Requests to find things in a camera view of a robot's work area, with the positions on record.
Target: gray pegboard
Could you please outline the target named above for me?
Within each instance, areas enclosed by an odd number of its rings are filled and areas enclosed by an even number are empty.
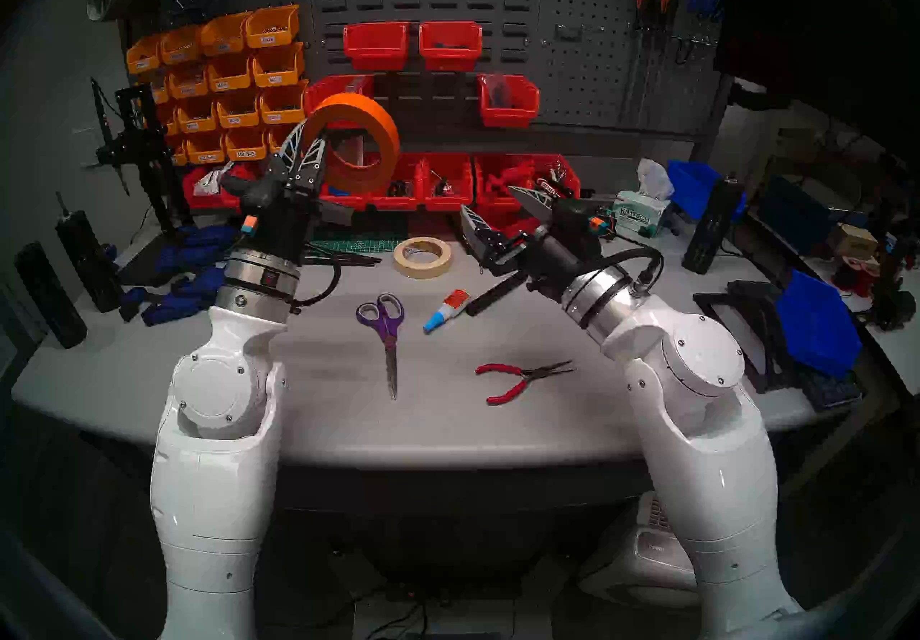
[[[674,34],[718,39],[718,26],[700,24],[679,1]],[[306,74],[318,80],[352,72],[342,49],[342,27],[366,21],[408,21],[409,59],[399,74],[379,76],[375,95],[404,123],[424,127],[440,119],[462,126],[478,122],[475,79],[470,74],[426,72],[418,51],[422,21],[471,20],[483,28],[477,72],[521,73],[541,92],[537,123],[599,129],[640,129],[698,134],[706,124],[718,72],[711,69],[714,47],[698,45],[687,64],[674,63],[677,41],[663,58],[644,53],[649,87],[641,119],[636,108],[623,112],[624,89],[638,39],[632,27],[633,0],[228,0],[228,11],[300,3],[300,39]]]

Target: tape roll on wall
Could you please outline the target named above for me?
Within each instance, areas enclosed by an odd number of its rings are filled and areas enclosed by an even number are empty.
[[[380,161],[365,167],[345,162],[335,152],[326,160],[326,183],[348,192],[371,192],[388,185],[399,159],[399,134],[390,114],[372,98],[359,93],[336,93],[319,104],[306,119],[302,142],[310,143],[329,123],[350,120],[364,128],[377,142]]]

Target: masking tape roll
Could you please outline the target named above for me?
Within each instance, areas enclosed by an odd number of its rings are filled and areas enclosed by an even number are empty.
[[[431,252],[436,254],[438,258],[425,264],[409,261],[406,258],[406,249],[409,248]],[[396,266],[396,271],[409,278],[438,277],[451,267],[453,260],[454,255],[451,252],[450,244],[430,236],[416,236],[412,239],[407,239],[402,244],[398,244],[396,249],[393,250],[393,263]]]
[[[380,151],[380,161],[365,167],[345,162],[335,152],[326,159],[326,183],[330,187],[360,194],[388,185],[399,159],[399,134],[390,114],[372,98],[360,93],[336,93],[319,104],[306,118],[301,141],[309,145],[329,123],[350,120],[370,133]]]

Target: white tissue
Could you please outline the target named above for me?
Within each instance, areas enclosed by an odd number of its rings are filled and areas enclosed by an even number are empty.
[[[198,182],[195,183],[195,187],[192,190],[196,197],[209,197],[212,195],[219,195],[221,193],[221,178],[224,174],[234,166],[234,162],[227,162],[219,170],[211,170],[207,175],[204,175]]]
[[[643,157],[636,168],[639,175],[639,193],[655,199],[670,199],[674,185],[668,177],[668,171],[654,160]]]

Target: cardboard box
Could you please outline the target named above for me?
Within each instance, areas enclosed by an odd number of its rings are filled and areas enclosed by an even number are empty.
[[[664,210],[671,204],[669,199],[655,199],[639,192],[624,190],[616,195],[611,214],[618,228],[634,231],[642,236],[654,236]]]
[[[827,244],[838,256],[867,261],[875,254],[879,243],[865,229],[850,224],[837,224],[827,238]]]

